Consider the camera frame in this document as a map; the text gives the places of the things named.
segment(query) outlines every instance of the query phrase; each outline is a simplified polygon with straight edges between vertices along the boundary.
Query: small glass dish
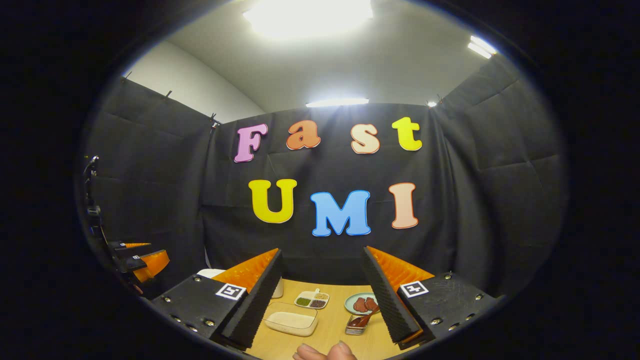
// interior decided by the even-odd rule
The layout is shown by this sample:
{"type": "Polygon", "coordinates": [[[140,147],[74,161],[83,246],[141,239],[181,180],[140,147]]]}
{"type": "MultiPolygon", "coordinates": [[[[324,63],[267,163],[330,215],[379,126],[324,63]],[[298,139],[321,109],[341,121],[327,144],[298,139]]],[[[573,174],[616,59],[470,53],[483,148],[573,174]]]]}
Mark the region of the small glass dish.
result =
{"type": "Polygon", "coordinates": [[[367,325],[365,325],[364,327],[349,326],[350,322],[352,322],[356,318],[361,318],[361,317],[363,317],[363,315],[351,315],[351,317],[349,318],[349,321],[347,321],[347,326],[345,326],[344,328],[344,333],[347,335],[362,335],[362,333],[364,332],[364,329],[367,328],[367,325],[369,323],[367,323],[367,325]]]}
{"type": "Polygon", "coordinates": [[[297,336],[313,334],[318,325],[317,310],[285,302],[272,302],[262,319],[268,328],[297,336]]]}

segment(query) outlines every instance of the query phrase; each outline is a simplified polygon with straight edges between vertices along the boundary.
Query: sliced meat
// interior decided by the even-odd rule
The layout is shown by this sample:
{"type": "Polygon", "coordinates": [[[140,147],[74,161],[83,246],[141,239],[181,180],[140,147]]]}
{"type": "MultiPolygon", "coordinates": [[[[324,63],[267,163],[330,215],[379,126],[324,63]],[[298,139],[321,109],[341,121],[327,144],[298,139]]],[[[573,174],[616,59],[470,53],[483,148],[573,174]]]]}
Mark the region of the sliced meat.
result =
{"type": "Polygon", "coordinates": [[[370,297],[367,297],[367,300],[364,302],[364,306],[367,307],[367,310],[371,310],[371,311],[373,311],[376,307],[378,307],[378,305],[376,304],[376,301],[370,297]]]}
{"type": "Polygon", "coordinates": [[[362,297],[359,297],[358,300],[356,300],[353,304],[353,309],[361,313],[367,312],[367,306],[364,304],[364,299],[362,297]]]}

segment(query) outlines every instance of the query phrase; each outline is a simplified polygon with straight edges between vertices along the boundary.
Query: letter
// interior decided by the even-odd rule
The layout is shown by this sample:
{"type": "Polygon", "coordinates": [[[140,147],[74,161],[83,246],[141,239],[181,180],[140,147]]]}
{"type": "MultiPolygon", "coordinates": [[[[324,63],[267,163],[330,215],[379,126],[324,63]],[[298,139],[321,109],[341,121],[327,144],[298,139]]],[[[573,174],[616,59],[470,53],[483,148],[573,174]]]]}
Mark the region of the letter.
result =
{"type": "Polygon", "coordinates": [[[416,151],[422,147],[422,141],[413,139],[413,130],[420,130],[420,124],[403,117],[391,124],[391,127],[398,129],[398,142],[404,150],[416,151]]]}
{"type": "Polygon", "coordinates": [[[374,135],[378,134],[375,126],[357,124],[351,128],[351,148],[356,154],[373,154],[380,149],[380,141],[374,135]]]}
{"type": "Polygon", "coordinates": [[[318,137],[318,125],[311,120],[302,120],[289,128],[287,147],[289,150],[298,150],[303,147],[316,147],[320,143],[318,137]]]}
{"type": "Polygon", "coordinates": [[[266,135],[269,129],[267,124],[260,124],[256,126],[243,127],[238,129],[238,135],[240,135],[240,141],[238,141],[238,154],[235,156],[234,161],[236,163],[245,163],[253,160],[253,154],[249,150],[249,146],[256,151],[260,147],[260,135],[253,133],[260,133],[266,135]]]}
{"type": "Polygon", "coordinates": [[[282,209],[277,213],[269,210],[267,204],[267,189],[271,187],[271,181],[253,180],[249,182],[251,189],[253,213],[264,222],[281,224],[288,221],[293,216],[293,188],[298,185],[293,179],[280,179],[276,186],[282,193],[282,209]]]}
{"type": "Polygon", "coordinates": [[[316,228],[311,232],[314,236],[329,236],[331,230],[327,228],[329,221],[337,235],[342,234],[344,226],[349,220],[347,235],[366,235],[371,232],[367,226],[367,199],[371,196],[365,190],[355,190],[347,196],[342,209],[330,193],[321,192],[311,195],[311,201],[316,204],[316,228]]]}
{"type": "Polygon", "coordinates": [[[394,229],[407,229],[418,225],[418,219],[413,215],[412,193],[413,183],[399,183],[389,186],[389,192],[396,200],[396,219],[391,223],[394,229]]]}

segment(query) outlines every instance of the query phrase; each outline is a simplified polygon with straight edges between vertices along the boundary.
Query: spoon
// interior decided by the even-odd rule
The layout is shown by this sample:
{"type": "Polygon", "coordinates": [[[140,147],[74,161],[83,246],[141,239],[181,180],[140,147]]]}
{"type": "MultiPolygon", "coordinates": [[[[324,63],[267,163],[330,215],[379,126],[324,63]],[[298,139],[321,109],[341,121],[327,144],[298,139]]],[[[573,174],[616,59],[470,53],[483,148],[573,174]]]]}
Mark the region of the spoon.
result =
{"type": "Polygon", "coordinates": [[[350,321],[347,326],[352,326],[352,327],[365,327],[367,326],[367,324],[369,323],[369,319],[371,318],[371,316],[375,313],[377,313],[378,311],[380,311],[380,306],[376,306],[374,307],[373,311],[371,311],[371,314],[369,315],[365,315],[362,316],[360,318],[355,318],[352,321],[350,321]]]}

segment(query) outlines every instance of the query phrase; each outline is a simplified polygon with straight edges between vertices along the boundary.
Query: finger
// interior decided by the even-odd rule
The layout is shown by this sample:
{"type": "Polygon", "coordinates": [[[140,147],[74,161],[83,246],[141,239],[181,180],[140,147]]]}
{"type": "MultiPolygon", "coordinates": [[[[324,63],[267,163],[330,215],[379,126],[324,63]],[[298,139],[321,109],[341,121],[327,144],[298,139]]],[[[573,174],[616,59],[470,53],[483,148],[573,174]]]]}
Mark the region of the finger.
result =
{"type": "Polygon", "coordinates": [[[320,354],[320,352],[307,344],[298,346],[298,356],[302,360],[327,360],[326,355],[320,354]]]}
{"type": "Polygon", "coordinates": [[[331,347],[329,353],[327,353],[327,360],[357,360],[355,355],[351,352],[349,345],[340,340],[337,344],[331,347]]]}

